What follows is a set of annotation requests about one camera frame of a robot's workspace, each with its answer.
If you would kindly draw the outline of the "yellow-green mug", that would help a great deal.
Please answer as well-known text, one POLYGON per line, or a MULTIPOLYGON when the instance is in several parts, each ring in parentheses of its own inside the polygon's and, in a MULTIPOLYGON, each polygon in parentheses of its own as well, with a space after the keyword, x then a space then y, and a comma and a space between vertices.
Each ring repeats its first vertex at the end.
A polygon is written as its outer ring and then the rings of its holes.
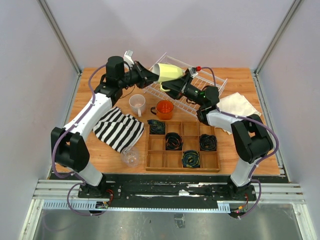
POLYGON ((156 63, 151 68, 151 72, 158 76, 158 79, 154 82, 160 85, 162 92, 169 92, 169 89, 163 88, 164 82, 177 80, 184 75, 184 70, 176 65, 166 63, 156 63))

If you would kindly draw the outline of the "orange enamel mug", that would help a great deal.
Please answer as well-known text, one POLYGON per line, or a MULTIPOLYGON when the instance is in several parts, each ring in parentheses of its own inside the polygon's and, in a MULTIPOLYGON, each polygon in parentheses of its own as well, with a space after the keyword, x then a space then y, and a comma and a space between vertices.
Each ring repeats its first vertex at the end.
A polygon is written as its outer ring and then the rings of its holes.
POLYGON ((174 105, 169 100, 160 100, 156 106, 150 108, 150 112, 160 120, 171 120, 173 117, 174 105))

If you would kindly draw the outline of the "pink white mug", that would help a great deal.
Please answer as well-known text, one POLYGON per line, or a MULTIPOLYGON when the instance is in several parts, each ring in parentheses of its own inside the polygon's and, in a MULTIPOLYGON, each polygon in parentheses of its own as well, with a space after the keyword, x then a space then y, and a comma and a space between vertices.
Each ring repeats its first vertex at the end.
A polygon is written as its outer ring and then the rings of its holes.
POLYGON ((146 99, 142 94, 135 94, 131 96, 129 99, 129 105, 132 112, 138 117, 141 117, 146 111, 146 99))

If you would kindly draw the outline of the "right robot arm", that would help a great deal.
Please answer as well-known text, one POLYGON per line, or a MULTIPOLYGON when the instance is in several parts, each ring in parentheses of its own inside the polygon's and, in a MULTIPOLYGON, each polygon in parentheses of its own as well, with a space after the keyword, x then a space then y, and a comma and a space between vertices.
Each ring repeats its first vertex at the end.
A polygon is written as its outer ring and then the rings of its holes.
POLYGON ((238 200, 245 193, 244 186, 251 182, 255 164, 267 158, 274 147, 269 135, 272 131, 257 114, 237 116, 222 111, 218 107, 218 88, 206 85, 199 89, 192 85, 192 79, 193 76, 188 72, 180 78, 161 82, 160 88, 174 100, 185 97, 199 105, 196 115, 201 123, 232 133, 239 160, 230 175, 232 184, 227 186, 226 193, 230 199, 238 200))

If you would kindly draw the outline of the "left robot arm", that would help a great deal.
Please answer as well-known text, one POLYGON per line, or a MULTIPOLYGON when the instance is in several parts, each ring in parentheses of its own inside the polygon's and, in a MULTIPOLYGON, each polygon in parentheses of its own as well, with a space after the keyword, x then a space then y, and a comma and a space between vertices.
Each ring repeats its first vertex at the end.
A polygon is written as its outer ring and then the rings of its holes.
POLYGON ((71 170, 71 173, 90 185, 89 191, 96 198, 107 193, 107 185, 102 182, 103 174, 90 163, 90 153, 86 139, 103 115, 112 109, 120 99, 123 89, 137 86, 141 89, 159 80, 160 75, 144 68, 138 61, 127 63, 121 56, 111 56, 103 65, 105 77, 81 112, 63 128, 55 127, 51 132, 51 163, 55 175, 56 164, 71 170))

